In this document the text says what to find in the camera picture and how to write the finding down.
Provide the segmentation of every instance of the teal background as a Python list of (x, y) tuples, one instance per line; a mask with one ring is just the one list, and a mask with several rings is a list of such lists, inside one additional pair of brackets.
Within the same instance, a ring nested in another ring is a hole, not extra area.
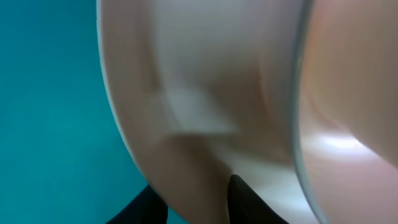
[(95, 0), (0, 0), (0, 223), (104, 223), (146, 185), (106, 98)]

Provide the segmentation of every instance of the curved edge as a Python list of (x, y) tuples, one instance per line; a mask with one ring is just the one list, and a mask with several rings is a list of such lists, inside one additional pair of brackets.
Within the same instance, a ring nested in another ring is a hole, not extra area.
[(296, 174), (298, 177), (298, 182), (301, 185), (304, 196), (307, 198), (308, 204), (312, 209), (312, 212), (318, 218), (319, 222), (322, 224), (329, 224), (325, 214), (322, 209), (318, 206), (315, 196), (313, 194), (312, 186), (310, 185), (310, 181), (308, 175), (305, 171), (304, 159), (301, 149), (300, 143), (300, 130), (299, 130), (299, 98), (300, 98), (300, 80), (301, 80), (301, 69), (303, 62), (303, 53), (305, 50), (305, 41), (307, 39), (307, 31), (308, 31), (308, 23), (311, 18), (312, 6), (314, 0), (306, 0), (303, 9), (302, 9), (302, 17), (299, 20), (298, 25), (298, 33), (297, 33), (297, 42), (295, 44), (295, 52), (294, 52), (294, 62), (293, 70), (292, 70), (292, 81), (291, 83), (291, 96), (292, 106), (289, 115), (291, 127), (290, 136), (292, 138), (291, 148), (293, 149), (294, 155), (294, 166), (296, 170)]
[(127, 147), (127, 151), (129, 152), (134, 164), (138, 168), (139, 172), (141, 172), (141, 168), (138, 166), (136, 163), (136, 159), (134, 157), (134, 154), (132, 153), (131, 146), (129, 142), (127, 141), (127, 137), (124, 134), (123, 128), (121, 126), (121, 123), (119, 121), (118, 113), (116, 111), (113, 97), (112, 97), (112, 91), (109, 87), (109, 81), (108, 81), (108, 74), (107, 74), (107, 69), (106, 69), (106, 59), (105, 59), (105, 53), (104, 53), (104, 42), (103, 42), (103, 23), (102, 23), (102, 18), (103, 18), (103, 7), (102, 7), (102, 2), (104, 0), (96, 0), (96, 26), (97, 26), (97, 42), (98, 42), (98, 52), (99, 52), (99, 62), (101, 64), (101, 72), (102, 72), (102, 77), (104, 80), (104, 86), (105, 86), (105, 91), (106, 91), (106, 96), (108, 98), (109, 105), (111, 107), (112, 115), (113, 118), (116, 122), (116, 126), (118, 127), (119, 133), (122, 137), (124, 145)]

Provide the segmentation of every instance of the blue surface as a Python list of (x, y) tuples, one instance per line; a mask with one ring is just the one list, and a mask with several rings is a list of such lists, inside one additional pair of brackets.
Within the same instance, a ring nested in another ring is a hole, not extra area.
[(106, 99), (95, 7), (0, 0), (0, 223), (104, 223), (147, 185)]

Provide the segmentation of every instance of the black pointed object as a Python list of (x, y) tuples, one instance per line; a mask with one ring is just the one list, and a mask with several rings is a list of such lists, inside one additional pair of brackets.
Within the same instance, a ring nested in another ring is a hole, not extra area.
[(229, 179), (228, 211), (231, 224), (287, 224), (238, 175)]
[(107, 224), (166, 224), (166, 203), (148, 185)]

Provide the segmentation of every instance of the teal tabletop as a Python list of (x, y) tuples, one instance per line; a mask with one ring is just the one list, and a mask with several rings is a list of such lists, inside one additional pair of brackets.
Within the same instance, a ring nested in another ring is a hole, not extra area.
[(105, 223), (146, 185), (106, 98), (95, 0), (0, 0), (0, 223)]

